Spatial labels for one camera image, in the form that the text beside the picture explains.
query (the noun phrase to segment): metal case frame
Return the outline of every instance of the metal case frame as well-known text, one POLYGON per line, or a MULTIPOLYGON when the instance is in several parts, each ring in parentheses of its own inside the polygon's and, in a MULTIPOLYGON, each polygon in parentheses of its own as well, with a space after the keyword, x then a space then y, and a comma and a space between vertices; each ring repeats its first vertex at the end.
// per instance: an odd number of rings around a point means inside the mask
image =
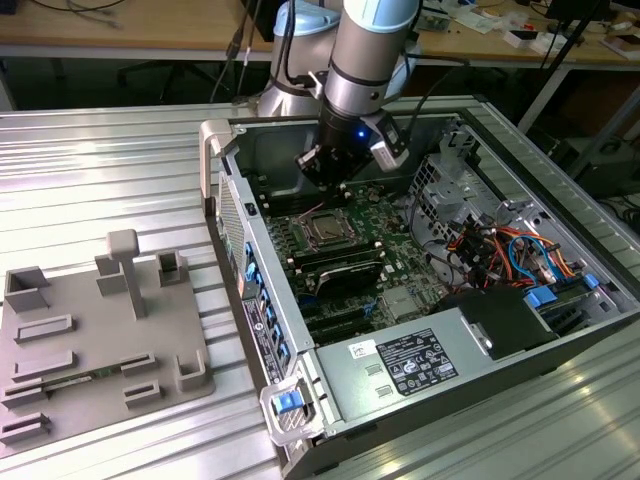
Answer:
MULTIPOLYGON (((514 127, 508 124, 504 118, 501 118, 495 111, 491 111, 490 106, 485 106, 485 108, 494 119, 497 118, 499 120, 498 123, 504 133, 514 136, 519 135, 528 143, 528 140, 516 133, 514 127)), ((565 233, 578 245, 581 245, 585 254, 589 255, 596 264, 602 267, 600 271, 604 272, 606 277, 615 278, 630 298, 639 298, 640 285, 633 275, 629 274, 622 264, 603 248, 598 240, 576 221, 563 205, 559 204, 553 194, 526 166, 516 159, 514 154, 503 145, 496 133, 489 131, 482 124, 475 113, 467 108, 453 110, 427 108, 425 111, 425 114, 456 115, 463 119, 474 133, 480 137, 484 151, 495 162, 499 163, 501 168, 516 179, 516 184, 521 189, 520 193, 536 199, 553 217, 560 220, 566 230, 565 233)), ((396 112, 396 114, 402 115, 403 112, 396 112)), ((296 119, 295 123, 300 121, 304 122, 304 120, 296 119)), ((278 122, 268 123, 269 126, 279 126, 283 123, 291 124, 292 120, 283 119, 278 122)), ((234 128, 236 133, 243 133, 244 126, 238 125, 234 128)), ((359 418, 356 421, 345 420, 342 418, 340 409, 332 395, 332 385, 328 382, 323 370, 325 365, 323 365, 322 359, 319 358, 319 352, 309 350, 310 344, 308 342, 310 341, 310 336, 306 328, 304 328, 304 321, 295 315, 297 308, 291 308, 291 302, 293 301, 295 306, 295 300, 290 295, 288 288, 278 288, 278 285, 287 284, 286 278, 283 278, 283 276, 281 278, 279 275, 281 268, 277 263, 277 256, 270 244, 264 223, 260 220, 260 215, 250 207, 252 204, 255 207, 255 202, 258 200, 254 198, 248 183, 242 179, 233 161, 233 156, 237 153, 237 144, 236 142, 231 142, 228 147, 226 152, 223 152, 221 148, 215 152, 225 153, 226 155, 226 158, 223 158, 224 171, 220 174, 221 196, 224 192, 225 184, 227 184, 226 188, 233 190, 233 195, 231 196, 237 211, 243 213, 240 216, 245 232, 243 241, 255 242, 258 263, 265 269, 264 271, 270 273, 268 280, 265 278, 265 283, 269 291, 275 295, 276 313, 283 319, 285 338, 291 342, 293 347, 292 358, 294 358, 295 354, 299 356, 297 362, 292 361, 289 364, 286 373, 289 377, 298 376, 300 379, 305 380, 308 385, 313 385, 313 388, 309 388, 309 400, 318 405, 317 414, 321 412, 324 423, 322 428, 317 424, 314 425, 314 428, 310 428, 307 431, 307 440, 297 441, 287 447, 289 464, 285 467, 285 473, 290 478, 302 478, 306 475, 317 473, 341 460, 411 431, 419 426, 416 425, 416 418, 421 419, 421 424, 430 423, 535 375, 551 371, 591 345, 629 325, 640 315, 636 308, 628 314, 621 315, 620 318, 594 325, 584 331, 571 334, 530 352, 516 354, 506 361, 500 362, 499 365, 495 365, 494 368, 486 370, 482 375, 465 378, 464 381, 462 379, 451 380, 445 384, 446 388, 442 388, 439 391, 427 390, 414 395, 411 399, 405 399, 406 401, 401 404, 382 408, 374 414, 359 418), (324 434, 325 438, 322 441, 318 441, 318 438, 311 440, 312 437, 317 437, 319 433, 324 434)), ((533 152, 538 157, 538 161, 545 164, 551 163, 539 151, 534 150, 533 152)), ((203 197, 206 205, 209 202, 206 201, 204 190, 203 197)), ((386 329, 384 332, 394 328, 405 327, 406 325, 410 324, 386 329)), ((289 383, 282 387, 284 389, 290 388, 291 385, 289 383)), ((269 387, 263 391, 261 396, 263 409, 268 424, 271 426, 272 434, 274 433, 272 419, 269 418, 270 413, 268 409, 264 408, 264 403, 268 402, 270 396, 276 391, 281 391, 283 388, 269 387)))

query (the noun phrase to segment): aluminum extrusion table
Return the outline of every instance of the aluminum extrusion table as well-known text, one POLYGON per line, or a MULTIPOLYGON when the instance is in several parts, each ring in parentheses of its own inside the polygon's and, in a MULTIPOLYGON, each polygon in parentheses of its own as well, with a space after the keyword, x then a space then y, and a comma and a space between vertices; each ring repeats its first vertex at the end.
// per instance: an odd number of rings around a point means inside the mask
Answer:
MULTIPOLYGON (((415 100, 406 100, 392 108, 413 105, 415 100)), ((493 107, 471 97, 434 98, 428 105, 470 108, 490 130, 506 125, 493 107)), ((178 248, 189 261, 217 386, 209 397, 2 459, 3 480, 280 478, 198 190, 200 123, 247 115, 205 105, 0 116, 0 277, 30 264, 41 265, 47 275, 93 268, 105 233, 121 228, 138 231, 142 255, 178 248)), ((564 173, 541 163, 540 152, 524 136, 502 134, 501 141, 640 276, 639 245, 630 232, 610 223, 564 173)), ((517 195, 506 179, 492 180, 517 195)), ((637 398, 640 324, 556 372, 320 478, 637 478, 637 398)))

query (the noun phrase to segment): circuit board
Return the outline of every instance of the circuit board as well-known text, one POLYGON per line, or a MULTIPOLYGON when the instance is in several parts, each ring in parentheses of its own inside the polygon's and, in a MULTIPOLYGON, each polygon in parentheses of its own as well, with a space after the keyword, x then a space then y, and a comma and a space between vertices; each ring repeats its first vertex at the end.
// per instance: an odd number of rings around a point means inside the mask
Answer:
POLYGON ((390 197, 382 186, 362 186, 343 207, 266 218, 289 284, 318 344, 414 320, 428 314, 448 293, 399 215, 401 207, 390 197), (358 249, 372 255, 368 262, 350 260, 353 255, 347 253, 358 249), (358 265, 366 286, 355 288, 354 283, 360 282, 349 282, 347 288, 322 295, 323 276, 303 271, 307 265, 297 262, 318 256, 325 264, 335 262, 338 268, 332 272, 346 268, 345 264, 358 265))

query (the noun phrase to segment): warning label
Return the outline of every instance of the warning label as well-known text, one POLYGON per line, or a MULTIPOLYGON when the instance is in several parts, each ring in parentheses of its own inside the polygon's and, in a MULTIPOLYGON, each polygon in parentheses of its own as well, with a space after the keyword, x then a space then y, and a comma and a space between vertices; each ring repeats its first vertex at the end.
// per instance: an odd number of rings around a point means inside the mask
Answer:
POLYGON ((458 376, 430 328, 377 348, 396 389, 404 396, 458 376))

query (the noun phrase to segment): gray floor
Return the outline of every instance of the gray floor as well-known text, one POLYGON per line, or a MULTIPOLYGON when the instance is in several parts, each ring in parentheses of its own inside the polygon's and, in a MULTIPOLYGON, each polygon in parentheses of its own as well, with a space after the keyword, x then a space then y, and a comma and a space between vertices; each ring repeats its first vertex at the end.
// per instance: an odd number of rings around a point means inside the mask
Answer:
MULTIPOLYGON (((152 106, 159 104, 160 94, 170 69, 153 69, 128 75, 127 85, 119 86, 118 68, 139 63, 128 60, 64 59, 65 77, 56 79, 50 60, 40 58, 6 59, 7 82, 18 110, 49 110, 66 108, 152 106)), ((216 75, 218 63, 204 63, 199 67, 216 75)), ((245 93, 259 91, 267 81, 264 64, 248 67, 245 93)), ((231 87, 234 72, 228 74, 224 85, 231 87)), ((189 73, 176 79, 167 104, 186 105, 207 103, 212 87, 189 73)), ((235 91, 220 89, 216 100, 230 101, 235 91)))

